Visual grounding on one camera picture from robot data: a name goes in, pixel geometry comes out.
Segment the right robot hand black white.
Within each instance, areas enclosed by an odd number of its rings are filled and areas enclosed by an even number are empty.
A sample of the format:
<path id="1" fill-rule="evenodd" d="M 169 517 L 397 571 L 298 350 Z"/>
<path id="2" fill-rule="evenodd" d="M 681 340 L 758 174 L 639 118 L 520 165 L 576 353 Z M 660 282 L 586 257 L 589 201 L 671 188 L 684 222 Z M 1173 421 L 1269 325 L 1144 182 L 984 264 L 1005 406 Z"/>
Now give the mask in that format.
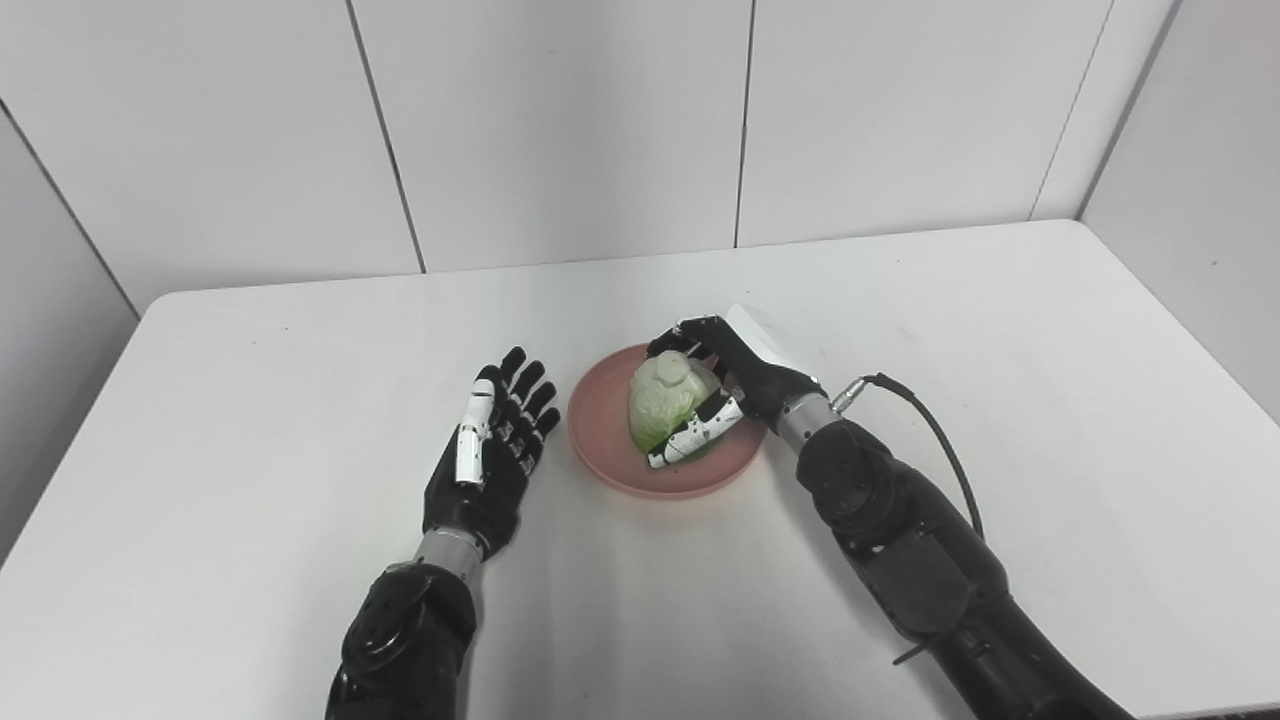
<path id="1" fill-rule="evenodd" d="M 756 307 L 735 304 L 723 315 L 690 316 L 645 347 L 648 357 L 672 351 L 708 361 L 719 388 L 690 419 L 646 450 L 646 462 L 662 469 L 682 462 L 718 441 L 744 419 L 782 434 L 787 418 L 813 398 L 829 400 L 810 365 L 790 354 L 782 336 Z"/>

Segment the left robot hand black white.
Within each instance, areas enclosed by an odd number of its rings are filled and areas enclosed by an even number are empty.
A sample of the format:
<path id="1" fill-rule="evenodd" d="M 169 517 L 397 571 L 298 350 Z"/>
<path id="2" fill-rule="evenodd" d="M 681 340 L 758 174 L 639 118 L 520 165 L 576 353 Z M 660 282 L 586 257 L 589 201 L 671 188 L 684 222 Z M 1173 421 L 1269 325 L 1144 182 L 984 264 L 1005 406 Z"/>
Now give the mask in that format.
<path id="1" fill-rule="evenodd" d="M 485 561 L 513 539 L 531 475 L 561 423 L 556 397 L 544 364 L 521 346 L 477 373 L 424 492 L 424 533 L 467 533 Z"/>

